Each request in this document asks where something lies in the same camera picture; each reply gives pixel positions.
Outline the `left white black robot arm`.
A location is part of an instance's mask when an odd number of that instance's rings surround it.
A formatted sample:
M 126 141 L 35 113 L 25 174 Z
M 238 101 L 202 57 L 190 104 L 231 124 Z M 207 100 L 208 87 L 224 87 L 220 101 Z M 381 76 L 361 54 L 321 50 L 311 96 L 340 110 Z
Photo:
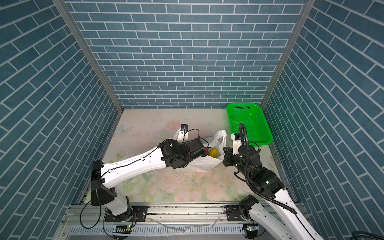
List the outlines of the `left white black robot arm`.
M 90 204 L 105 206 L 113 216 L 130 214 L 129 199 L 115 189 L 118 184 L 157 169 L 184 168 L 208 154 L 209 146 L 205 146 L 205 142 L 201 138 L 181 143 L 166 139 L 157 147 L 129 159 L 109 164 L 95 161 L 91 173 Z

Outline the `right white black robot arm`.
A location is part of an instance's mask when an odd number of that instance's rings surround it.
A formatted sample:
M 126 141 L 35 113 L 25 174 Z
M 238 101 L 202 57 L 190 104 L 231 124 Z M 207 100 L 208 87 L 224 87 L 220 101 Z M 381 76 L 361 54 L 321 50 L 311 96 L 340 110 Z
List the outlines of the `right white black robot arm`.
M 242 219 L 255 222 L 260 230 L 266 230 L 277 240 L 322 239 L 295 205 L 278 176 L 263 167 L 260 152 L 254 147 L 224 148 L 223 164 L 234 166 L 243 174 L 252 192 L 264 199 L 277 214 L 273 216 L 259 200 L 248 195 L 239 202 L 237 213 Z

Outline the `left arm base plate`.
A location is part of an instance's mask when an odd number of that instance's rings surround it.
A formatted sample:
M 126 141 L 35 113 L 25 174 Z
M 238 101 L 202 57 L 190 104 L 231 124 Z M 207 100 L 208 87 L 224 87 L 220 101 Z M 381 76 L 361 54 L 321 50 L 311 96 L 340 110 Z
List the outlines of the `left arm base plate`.
M 118 216 L 114 216 L 110 210 L 107 210 L 105 222 L 107 223 L 141 223 L 145 222 L 148 213 L 148 206 L 133 206 L 130 209 Z

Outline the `white plastic bag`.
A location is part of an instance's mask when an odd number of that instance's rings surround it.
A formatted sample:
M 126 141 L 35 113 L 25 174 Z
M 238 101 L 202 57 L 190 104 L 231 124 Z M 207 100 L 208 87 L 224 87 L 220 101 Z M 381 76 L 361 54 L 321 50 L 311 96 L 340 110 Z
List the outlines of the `white plastic bag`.
M 197 159 L 191 161 L 186 167 L 178 168 L 180 172 L 205 173 L 211 171 L 217 165 L 222 163 L 224 159 L 224 147 L 227 146 L 227 131 L 219 130 L 216 132 L 214 137 L 207 137 L 206 140 L 210 145 L 209 153 L 216 149 L 218 150 L 217 156 L 211 157 L 207 155 L 205 157 L 198 157 Z

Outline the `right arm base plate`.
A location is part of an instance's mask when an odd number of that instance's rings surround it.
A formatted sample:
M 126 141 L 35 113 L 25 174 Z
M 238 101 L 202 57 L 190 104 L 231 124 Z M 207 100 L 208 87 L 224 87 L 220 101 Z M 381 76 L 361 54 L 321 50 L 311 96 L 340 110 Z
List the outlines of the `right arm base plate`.
M 228 222 L 253 221 L 246 210 L 239 205 L 225 205 L 224 212 Z

